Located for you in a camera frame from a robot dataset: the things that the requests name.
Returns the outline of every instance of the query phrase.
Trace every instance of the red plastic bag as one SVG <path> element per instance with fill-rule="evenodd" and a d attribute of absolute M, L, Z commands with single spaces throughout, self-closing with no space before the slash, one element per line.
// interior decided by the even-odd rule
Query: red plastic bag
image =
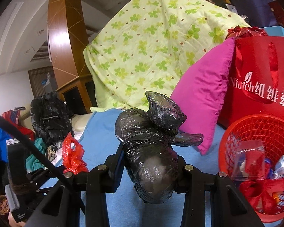
<path fill-rule="evenodd" d="M 264 29 L 259 29 L 258 27 L 240 27 L 228 29 L 228 35 L 226 38 L 235 37 L 236 39 L 243 37 L 254 37 L 254 36 L 268 36 Z"/>
<path fill-rule="evenodd" d="M 244 181 L 240 184 L 239 189 L 253 209 L 262 209 L 266 214 L 275 214 L 277 202 L 273 198 L 273 193 L 284 192 L 284 178 Z"/>
<path fill-rule="evenodd" d="M 62 163 L 66 168 L 63 173 L 72 172 L 76 175 L 79 172 L 89 172 L 86 167 L 87 163 L 82 160 L 83 155 L 83 146 L 69 132 L 62 143 Z"/>

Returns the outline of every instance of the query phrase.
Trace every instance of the navy bag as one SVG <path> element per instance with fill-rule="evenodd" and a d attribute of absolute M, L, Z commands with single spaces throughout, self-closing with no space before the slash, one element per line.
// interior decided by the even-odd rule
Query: navy bag
<path fill-rule="evenodd" d="M 278 23 L 267 0 L 232 0 L 239 15 L 246 15 L 251 26 L 277 26 Z"/>

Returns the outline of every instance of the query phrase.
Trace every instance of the screw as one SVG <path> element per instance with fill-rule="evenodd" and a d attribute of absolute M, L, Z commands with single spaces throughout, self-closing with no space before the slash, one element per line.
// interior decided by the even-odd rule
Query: screw
<path fill-rule="evenodd" d="M 72 177 L 73 176 L 73 173 L 72 172 L 66 172 L 66 173 L 64 173 L 64 177 L 66 177 L 66 178 L 70 178 L 70 177 Z"/>
<path fill-rule="evenodd" d="M 104 171 L 106 169 L 106 167 L 107 166 L 105 164 L 98 165 L 98 170 Z"/>
<path fill-rule="evenodd" d="M 219 177 L 227 177 L 227 174 L 225 172 L 219 172 Z"/>
<path fill-rule="evenodd" d="M 192 171 L 193 170 L 193 166 L 192 165 L 186 165 L 184 168 L 187 171 Z"/>

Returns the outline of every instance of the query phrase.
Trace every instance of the black cable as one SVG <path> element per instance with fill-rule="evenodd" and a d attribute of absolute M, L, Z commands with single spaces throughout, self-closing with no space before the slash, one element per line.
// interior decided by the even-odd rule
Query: black cable
<path fill-rule="evenodd" d="M 82 199 L 78 196 L 76 191 L 73 189 L 71 184 L 67 181 L 67 179 L 60 174 L 59 170 L 35 147 L 33 142 L 29 140 L 25 135 L 23 135 L 15 126 L 6 121 L 0 116 L 0 128 L 12 135 L 19 142 L 23 144 L 23 146 L 29 150 L 35 157 L 46 166 L 60 181 L 64 184 L 64 186 L 68 189 L 70 194 L 73 196 L 74 200 L 77 202 L 82 212 L 85 214 L 85 205 Z"/>

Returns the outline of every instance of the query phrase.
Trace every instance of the red shopping bag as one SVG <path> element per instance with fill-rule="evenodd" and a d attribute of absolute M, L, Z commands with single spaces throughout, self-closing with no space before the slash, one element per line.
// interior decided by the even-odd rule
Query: red shopping bag
<path fill-rule="evenodd" d="M 228 127 L 251 114 L 284 119 L 284 37 L 236 40 L 229 86 L 218 123 Z"/>

